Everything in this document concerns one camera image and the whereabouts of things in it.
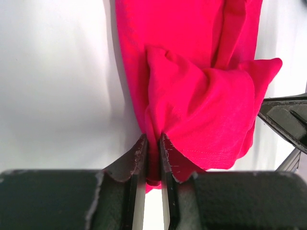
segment pink cloth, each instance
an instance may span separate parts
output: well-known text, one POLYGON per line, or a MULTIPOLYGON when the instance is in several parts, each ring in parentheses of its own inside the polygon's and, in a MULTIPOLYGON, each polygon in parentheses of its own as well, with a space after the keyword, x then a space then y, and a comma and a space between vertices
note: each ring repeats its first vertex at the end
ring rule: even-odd
POLYGON ((148 185, 160 182, 162 133, 204 170, 229 169, 251 147, 260 105, 282 65, 254 60, 261 3, 116 1, 130 94, 150 142, 148 185))

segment crumpled fabric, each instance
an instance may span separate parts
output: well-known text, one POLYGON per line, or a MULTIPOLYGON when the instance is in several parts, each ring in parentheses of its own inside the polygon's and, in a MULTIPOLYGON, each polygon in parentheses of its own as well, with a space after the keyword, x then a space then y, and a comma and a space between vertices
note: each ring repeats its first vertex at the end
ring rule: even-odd
POLYGON ((265 92, 282 66, 278 58, 254 60, 261 4, 116 0, 128 86, 150 143, 147 191, 160 184, 162 133, 203 170, 229 169, 251 147, 265 92))

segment white backdrop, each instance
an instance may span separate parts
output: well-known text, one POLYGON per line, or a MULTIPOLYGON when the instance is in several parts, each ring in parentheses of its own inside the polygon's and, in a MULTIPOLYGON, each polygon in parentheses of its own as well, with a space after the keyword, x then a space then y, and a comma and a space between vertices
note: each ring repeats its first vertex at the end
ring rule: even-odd
MULTIPOLYGON (((140 130, 120 51, 113 0, 0 1, 0 171, 103 168, 140 130)), ((256 58, 283 67, 267 97, 306 88, 307 6, 264 0, 256 58)), ((293 147, 257 120, 254 145, 232 170, 273 170, 293 147)), ((160 191, 144 229, 162 229, 160 191)))

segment pink fabric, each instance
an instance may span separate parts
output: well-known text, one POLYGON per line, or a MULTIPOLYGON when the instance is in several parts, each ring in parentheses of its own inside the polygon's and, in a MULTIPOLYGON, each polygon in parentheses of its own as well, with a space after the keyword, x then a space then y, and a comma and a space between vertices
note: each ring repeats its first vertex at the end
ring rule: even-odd
POLYGON ((160 182, 161 133, 205 170, 229 169, 251 147, 260 105, 282 65, 254 60, 261 2, 116 1, 130 94, 150 142, 148 185, 160 182))

